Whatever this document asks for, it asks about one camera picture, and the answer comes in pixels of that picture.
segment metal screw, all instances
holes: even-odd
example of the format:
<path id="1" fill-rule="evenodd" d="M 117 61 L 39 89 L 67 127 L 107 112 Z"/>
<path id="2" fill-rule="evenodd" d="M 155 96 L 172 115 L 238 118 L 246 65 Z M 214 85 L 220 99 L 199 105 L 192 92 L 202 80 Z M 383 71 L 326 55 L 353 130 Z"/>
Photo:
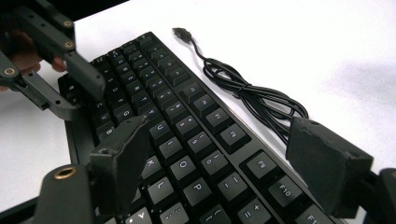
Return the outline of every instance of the metal screw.
<path id="1" fill-rule="evenodd" d="M 55 179 L 66 179 L 77 172 L 76 167 L 65 167 L 62 170 L 58 171 L 53 175 Z"/>
<path id="2" fill-rule="evenodd" d="M 15 70 L 13 68 L 6 68 L 6 70 L 4 70 L 4 73 L 6 73 L 6 75 L 12 76 L 15 74 Z"/>
<path id="3" fill-rule="evenodd" d="M 71 49 L 71 48 L 73 48 L 74 44 L 73 44 L 72 41 L 67 41 L 66 43 L 64 43 L 64 46 L 65 46 L 67 49 Z"/>
<path id="4" fill-rule="evenodd" d="M 64 27 L 71 27 L 73 26 L 73 22 L 71 21 L 64 21 Z"/>

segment human hand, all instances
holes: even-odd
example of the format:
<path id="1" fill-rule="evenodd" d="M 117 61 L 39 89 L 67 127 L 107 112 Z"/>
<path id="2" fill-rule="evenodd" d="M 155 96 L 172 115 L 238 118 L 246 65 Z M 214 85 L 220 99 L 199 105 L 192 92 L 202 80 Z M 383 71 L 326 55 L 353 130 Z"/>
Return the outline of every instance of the human hand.
<path id="1" fill-rule="evenodd" d="M 37 50 L 33 43 L 33 40 L 21 31 L 15 30 L 9 33 L 11 41 L 15 44 L 16 50 L 8 55 L 8 58 L 20 69 L 23 75 L 29 74 L 32 71 L 37 72 L 40 70 L 40 62 L 42 59 L 38 56 Z M 52 68 L 57 72 L 64 72 L 66 65 L 62 58 L 55 56 L 52 62 Z M 0 86 L 0 91 L 6 91 L 8 87 Z"/>

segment cable plug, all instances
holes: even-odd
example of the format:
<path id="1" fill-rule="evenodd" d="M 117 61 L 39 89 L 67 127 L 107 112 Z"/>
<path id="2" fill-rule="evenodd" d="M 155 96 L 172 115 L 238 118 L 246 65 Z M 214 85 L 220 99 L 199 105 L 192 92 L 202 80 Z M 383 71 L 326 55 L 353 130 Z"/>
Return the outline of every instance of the cable plug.
<path id="1" fill-rule="evenodd" d="M 184 42 L 186 42 L 187 44 L 190 44 L 191 40 L 192 40 L 192 36 L 191 33 L 188 32 L 186 29 L 184 28 L 173 28 L 172 29 L 174 34 L 180 38 L 181 40 L 183 40 Z"/>

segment black keyboard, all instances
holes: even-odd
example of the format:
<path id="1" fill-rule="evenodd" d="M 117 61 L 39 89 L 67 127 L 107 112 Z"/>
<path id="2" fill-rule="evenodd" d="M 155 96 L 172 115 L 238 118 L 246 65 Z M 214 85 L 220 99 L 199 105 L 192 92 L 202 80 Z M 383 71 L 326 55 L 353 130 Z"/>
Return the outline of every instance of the black keyboard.
<path id="1" fill-rule="evenodd" d="M 147 115 L 151 147 L 126 223 L 343 223 L 165 44 L 149 32 L 92 61 L 106 79 L 95 102 L 69 75 L 61 94 L 72 162 L 126 119 Z"/>

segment white desk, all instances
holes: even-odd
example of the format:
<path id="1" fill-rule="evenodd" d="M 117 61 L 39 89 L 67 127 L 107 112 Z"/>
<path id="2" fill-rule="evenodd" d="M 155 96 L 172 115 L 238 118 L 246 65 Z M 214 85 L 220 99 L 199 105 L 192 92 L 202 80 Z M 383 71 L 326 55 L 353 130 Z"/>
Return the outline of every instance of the white desk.
<path id="1" fill-rule="evenodd" d="M 188 29 L 206 57 L 253 85 L 283 91 L 310 118 L 375 157 L 396 164 L 396 4 L 383 1 L 134 0 L 76 22 L 88 61 L 154 32 L 280 157 L 285 148 L 240 102 L 210 83 L 202 61 L 171 29 Z M 60 74 L 40 73 L 57 86 Z M 0 93 L 0 211 L 37 196 L 42 177 L 69 163 L 64 123 L 21 94 Z M 351 223 L 361 223 L 362 213 Z"/>

